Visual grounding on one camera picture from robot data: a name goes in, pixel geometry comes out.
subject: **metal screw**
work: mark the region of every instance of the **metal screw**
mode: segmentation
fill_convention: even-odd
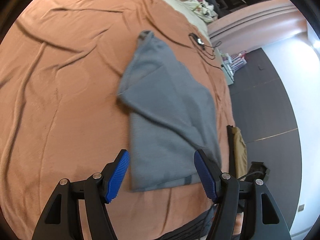
[[[96,172],[95,174],[92,175],[92,177],[94,179],[100,179],[101,178],[101,173],[100,172]]]
[[[67,179],[60,180],[60,185],[66,185],[68,183]]]
[[[256,179],[256,183],[261,186],[261,185],[263,185],[263,180],[262,179]]]
[[[230,176],[230,174],[229,173],[222,173],[222,177],[224,178],[224,179],[230,179],[231,178],[231,176]]]

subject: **white wall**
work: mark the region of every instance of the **white wall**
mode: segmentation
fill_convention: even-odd
[[[313,226],[320,214],[320,62],[307,34],[264,46],[288,93],[296,117],[302,155],[299,205],[290,234]],[[306,233],[292,239],[301,240]]]

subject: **dark gray cloth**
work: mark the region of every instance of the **dark gray cloth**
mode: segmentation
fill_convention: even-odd
[[[200,182],[193,161],[197,149],[221,168],[213,98],[153,32],[138,37],[118,98],[132,109],[133,191]]]

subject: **bed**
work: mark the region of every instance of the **bed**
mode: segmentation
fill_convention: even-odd
[[[205,24],[173,1],[34,0],[9,30],[0,46],[0,207],[19,239],[31,239],[61,178],[86,179],[130,150],[129,109],[116,91],[143,30],[165,41],[212,94],[228,171],[226,126],[235,125],[228,86],[188,38],[196,33],[209,46]],[[151,240],[209,206],[200,183],[132,193],[128,172],[108,213],[119,240]]]

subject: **gray floor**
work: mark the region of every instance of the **gray floor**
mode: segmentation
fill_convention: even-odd
[[[230,88],[233,116],[248,150],[248,163],[270,168],[267,186],[288,228],[296,214],[301,188],[299,132],[284,86],[262,49],[247,54],[247,65]]]

